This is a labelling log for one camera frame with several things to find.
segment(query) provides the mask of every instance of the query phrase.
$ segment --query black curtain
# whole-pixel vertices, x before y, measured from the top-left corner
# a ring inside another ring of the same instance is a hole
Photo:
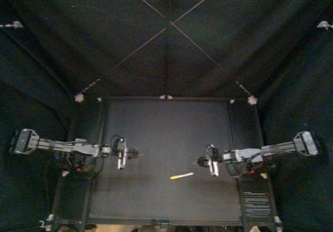
[[[332,22],[333,6],[321,20]],[[287,231],[333,231],[333,30],[316,26],[291,53],[261,95],[265,142],[289,141],[297,132],[321,137],[324,155],[285,159],[273,177]]]
[[[0,7],[2,24],[18,20],[11,9],[4,4]],[[23,128],[36,130],[42,137],[67,139],[74,95],[54,71],[51,58],[40,51],[28,30],[2,28],[0,231],[38,231],[38,221],[50,213],[56,184],[56,172],[46,168],[51,155],[12,155],[10,144],[15,131]]]

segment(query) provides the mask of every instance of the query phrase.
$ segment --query yellow pencil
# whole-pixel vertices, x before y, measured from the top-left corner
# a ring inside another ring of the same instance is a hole
[[[195,173],[173,175],[173,176],[171,176],[171,180],[179,179],[179,178],[181,178],[181,177],[185,177],[185,176],[189,176],[189,175],[193,175],[193,174],[195,174]]]

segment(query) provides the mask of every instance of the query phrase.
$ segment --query black mat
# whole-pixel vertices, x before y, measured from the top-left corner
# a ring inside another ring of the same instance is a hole
[[[207,143],[229,149],[228,105],[223,102],[112,100],[104,143],[117,134],[144,155],[117,171],[105,160],[95,185],[89,218],[169,219],[173,223],[240,221],[237,183],[195,165]],[[195,173],[171,180],[171,175]]]

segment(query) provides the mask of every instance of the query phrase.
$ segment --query black fabric ceiling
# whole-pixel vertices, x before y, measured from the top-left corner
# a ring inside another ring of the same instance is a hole
[[[74,94],[248,97],[331,2],[7,0],[7,8]]]

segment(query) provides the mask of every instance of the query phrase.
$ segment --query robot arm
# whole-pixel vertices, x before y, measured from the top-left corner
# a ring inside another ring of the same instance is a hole
[[[63,157],[70,158],[70,155],[89,156],[93,158],[116,156],[119,160],[117,169],[121,170],[127,165],[127,160],[139,156],[135,149],[128,148],[127,140],[120,137],[113,146],[88,143],[86,139],[78,138],[75,141],[56,141],[40,138],[38,133],[31,129],[23,129],[12,140],[11,152],[14,154],[31,154],[35,150],[55,152]]]
[[[212,147],[212,149],[208,150],[207,148],[207,154],[197,159],[197,164],[201,167],[209,167],[211,175],[213,176],[219,176],[217,164],[221,162],[227,164],[227,167],[245,162],[247,172],[251,172],[251,166],[264,163],[268,156],[271,158],[276,155],[291,156],[292,154],[316,156],[321,153],[315,135],[311,132],[299,133],[291,142],[267,145],[261,148],[225,151],[223,155],[220,155],[219,149],[212,145],[208,145],[208,147]]]

